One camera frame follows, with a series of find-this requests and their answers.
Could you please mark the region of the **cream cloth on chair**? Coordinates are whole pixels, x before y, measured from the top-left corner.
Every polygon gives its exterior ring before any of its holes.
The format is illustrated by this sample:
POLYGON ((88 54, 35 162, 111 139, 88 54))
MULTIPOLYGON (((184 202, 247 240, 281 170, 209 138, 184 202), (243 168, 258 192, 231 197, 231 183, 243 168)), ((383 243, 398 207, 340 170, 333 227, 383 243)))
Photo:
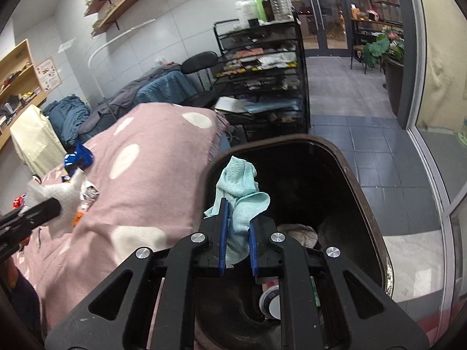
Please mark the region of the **cream cloth on chair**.
POLYGON ((18 157, 32 174, 45 176, 63 162, 66 154, 50 120, 36 105, 28 106, 10 127, 18 157))

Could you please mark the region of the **red snack bag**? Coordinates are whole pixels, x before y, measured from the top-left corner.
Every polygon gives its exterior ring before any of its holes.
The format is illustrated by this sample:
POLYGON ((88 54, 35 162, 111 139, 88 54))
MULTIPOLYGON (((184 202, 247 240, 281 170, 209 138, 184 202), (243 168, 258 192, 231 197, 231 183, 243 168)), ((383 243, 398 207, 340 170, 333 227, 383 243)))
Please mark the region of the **red snack bag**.
POLYGON ((26 201, 26 194, 21 194, 13 200, 13 209, 21 208, 26 201))

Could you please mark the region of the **blue bedding pile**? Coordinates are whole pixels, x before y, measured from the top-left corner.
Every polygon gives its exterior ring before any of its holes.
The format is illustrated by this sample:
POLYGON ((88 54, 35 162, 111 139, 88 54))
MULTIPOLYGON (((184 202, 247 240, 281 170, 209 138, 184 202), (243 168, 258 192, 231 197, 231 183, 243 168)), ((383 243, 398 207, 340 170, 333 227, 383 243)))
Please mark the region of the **blue bedding pile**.
POLYGON ((42 113, 49 119, 63 148, 68 149, 77 142, 78 129, 89 118, 90 110, 80 97, 72 94, 51 102, 42 113))

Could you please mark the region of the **blue plastic wrapper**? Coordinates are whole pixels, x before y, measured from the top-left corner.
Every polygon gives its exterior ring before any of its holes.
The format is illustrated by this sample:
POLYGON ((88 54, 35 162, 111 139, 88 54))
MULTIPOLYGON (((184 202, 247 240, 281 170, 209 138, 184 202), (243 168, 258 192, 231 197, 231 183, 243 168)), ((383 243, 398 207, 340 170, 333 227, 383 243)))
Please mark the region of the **blue plastic wrapper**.
POLYGON ((63 158, 63 165, 69 175, 72 175, 78 168, 85 170, 93 164, 94 156, 89 148, 81 142, 75 144, 74 151, 68 153, 63 158))

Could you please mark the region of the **potted green plant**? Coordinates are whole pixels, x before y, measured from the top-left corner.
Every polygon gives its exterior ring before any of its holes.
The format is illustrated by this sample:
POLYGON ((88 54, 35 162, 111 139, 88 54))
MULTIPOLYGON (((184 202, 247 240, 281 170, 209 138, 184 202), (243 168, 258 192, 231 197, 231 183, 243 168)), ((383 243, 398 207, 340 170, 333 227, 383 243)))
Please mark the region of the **potted green plant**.
POLYGON ((374 42, 363 47, 362 60, 367 67, 374 68, 383 59, 404 64, 405 40, 402 30, 384 27, 374 42))

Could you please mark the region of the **pink polka dot blanket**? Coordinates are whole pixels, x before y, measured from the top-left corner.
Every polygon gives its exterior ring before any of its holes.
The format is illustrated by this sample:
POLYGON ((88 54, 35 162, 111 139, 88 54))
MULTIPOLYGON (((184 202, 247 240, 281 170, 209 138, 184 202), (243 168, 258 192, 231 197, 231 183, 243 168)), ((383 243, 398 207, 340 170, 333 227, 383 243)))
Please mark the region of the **pink polka dot blanket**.
POLYGON ((203 170, 227 121, 212 110, 140 104, 87 141, 98 197, 58 238, 38 227, 14 261, 39 300, 47 333, 133 251, 160 251, 193 232, 203 170))

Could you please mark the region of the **orange peel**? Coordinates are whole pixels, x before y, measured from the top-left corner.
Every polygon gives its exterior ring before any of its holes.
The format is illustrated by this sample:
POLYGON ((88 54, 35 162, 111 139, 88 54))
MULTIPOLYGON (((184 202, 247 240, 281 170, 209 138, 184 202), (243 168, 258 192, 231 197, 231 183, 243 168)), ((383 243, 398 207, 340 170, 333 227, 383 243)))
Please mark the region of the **orange peel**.
POLYGON ((74 223, 73 223, 73 226, 76 227, 78 226, 79 224, 79 221, 81 220, 81 218, 83 218, 83 216, 85 216, 85 212, 83 211, 78 211, 76 216, 75 216, 75 219, 74 219, 74 223))

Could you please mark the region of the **white curved pole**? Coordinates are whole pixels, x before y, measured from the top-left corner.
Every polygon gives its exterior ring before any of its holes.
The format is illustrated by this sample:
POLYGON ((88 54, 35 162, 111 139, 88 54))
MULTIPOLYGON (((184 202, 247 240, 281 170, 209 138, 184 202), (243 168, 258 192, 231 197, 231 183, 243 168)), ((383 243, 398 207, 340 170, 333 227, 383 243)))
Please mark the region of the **white curved pole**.
POLYGON ((131 40, 156 21, 153 18, 122 31, 107 39, 89 56, 89 76, 96 89, 91 104, 94 108, 144 74, 131 40))

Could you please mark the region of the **brown trash bin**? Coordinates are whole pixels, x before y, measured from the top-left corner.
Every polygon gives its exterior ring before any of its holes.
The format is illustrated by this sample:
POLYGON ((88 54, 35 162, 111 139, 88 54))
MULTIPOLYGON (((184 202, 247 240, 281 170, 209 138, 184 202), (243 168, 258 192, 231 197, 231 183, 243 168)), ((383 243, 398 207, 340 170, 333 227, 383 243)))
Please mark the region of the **brown trash bin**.
MULTIPOLYGON (((383 291, 391 261, 370 205, 345 156, 331 142, 295 134, 236 146, 203 172, 204 205, 232 157, 253 164, 259 189, 270 197, 264 216, 279 229, 303 230, 323 251, 335 246, 383 291)), ((202 349, 279 349, 278 321, 261 317, 260 287, 251 276, 199 281, 195 338, 202 349)))

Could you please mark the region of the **teal cloth rag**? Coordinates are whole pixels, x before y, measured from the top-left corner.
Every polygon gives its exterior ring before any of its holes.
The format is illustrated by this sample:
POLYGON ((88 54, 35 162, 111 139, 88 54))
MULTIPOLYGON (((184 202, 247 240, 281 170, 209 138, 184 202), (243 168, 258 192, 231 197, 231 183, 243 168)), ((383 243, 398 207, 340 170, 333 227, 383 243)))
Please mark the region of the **teal cloth rag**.
POLYGON ((218 215, 223 198, 230 204, 226 245, 228 268, 233 268, 249 255, 249 225, 270 204, 269 195, 260 192, 256 176, 253 164, 231 156, 216 184, 214 205, 204 212, 205 217, 218 215))

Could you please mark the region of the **glass entrance door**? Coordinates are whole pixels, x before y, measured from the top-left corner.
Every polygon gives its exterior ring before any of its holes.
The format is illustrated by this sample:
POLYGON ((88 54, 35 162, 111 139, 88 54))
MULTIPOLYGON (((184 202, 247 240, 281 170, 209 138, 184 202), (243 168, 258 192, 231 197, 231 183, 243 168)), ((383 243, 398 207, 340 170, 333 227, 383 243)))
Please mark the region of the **glass entrance door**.
POLYGON ((291 0, 298 16, 306 56, 347 57, 351 24, 347 0, 291 0))

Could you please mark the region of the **white tissue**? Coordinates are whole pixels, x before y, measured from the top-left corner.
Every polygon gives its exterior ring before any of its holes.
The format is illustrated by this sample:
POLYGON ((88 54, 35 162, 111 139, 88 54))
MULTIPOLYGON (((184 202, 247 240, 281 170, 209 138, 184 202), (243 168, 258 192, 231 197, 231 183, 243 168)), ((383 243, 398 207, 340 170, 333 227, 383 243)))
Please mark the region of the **white tissue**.
POLYGON ((58 239, 72 232, 81 201, 81 186, 85 181, 86 174, 81 169, 76 170, 67 183, 42 186, 36 181, 31 181, 26 190, 26 200, 24 207, 21 209, 21 215, 49 198, 55 198, 59 201, 61 212, 44 226, 48 227, 51 239, 58 239))

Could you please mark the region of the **wall poster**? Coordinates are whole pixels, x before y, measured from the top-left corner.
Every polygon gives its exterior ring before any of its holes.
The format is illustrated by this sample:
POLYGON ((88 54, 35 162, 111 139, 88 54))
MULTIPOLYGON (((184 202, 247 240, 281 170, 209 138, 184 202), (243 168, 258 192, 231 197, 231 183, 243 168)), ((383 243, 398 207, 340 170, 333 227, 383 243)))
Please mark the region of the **wall poster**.
POLYGON ((35 66, 42 90, 48 95, 62 85, 62 79, 51 56, 35 66))

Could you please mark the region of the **clear water bottle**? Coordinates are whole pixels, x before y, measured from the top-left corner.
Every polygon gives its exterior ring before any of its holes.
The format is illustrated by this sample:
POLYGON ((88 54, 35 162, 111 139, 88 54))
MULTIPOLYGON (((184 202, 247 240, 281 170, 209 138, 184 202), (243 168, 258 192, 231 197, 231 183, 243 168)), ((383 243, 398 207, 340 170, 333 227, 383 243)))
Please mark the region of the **clear water bottle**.
POLYGON ((270 0, 270 2, 276 21, 283 22, 293 20, 290 0, 270 0))

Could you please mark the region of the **black round stool chair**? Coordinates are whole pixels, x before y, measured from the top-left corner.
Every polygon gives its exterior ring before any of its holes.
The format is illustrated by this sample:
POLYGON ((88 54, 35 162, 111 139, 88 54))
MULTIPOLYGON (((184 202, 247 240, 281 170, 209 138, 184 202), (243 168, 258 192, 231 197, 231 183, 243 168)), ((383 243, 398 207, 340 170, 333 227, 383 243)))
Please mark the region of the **black round stool chair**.
POLYGON ((217 65, 218 56, 213 51, 204 51, 186 59, 180 66, 184 75, 196 75, 201 90, 186 99, 182 105, 195 108, 213 108, 218 100, 214 89, 211 69, 217 65))

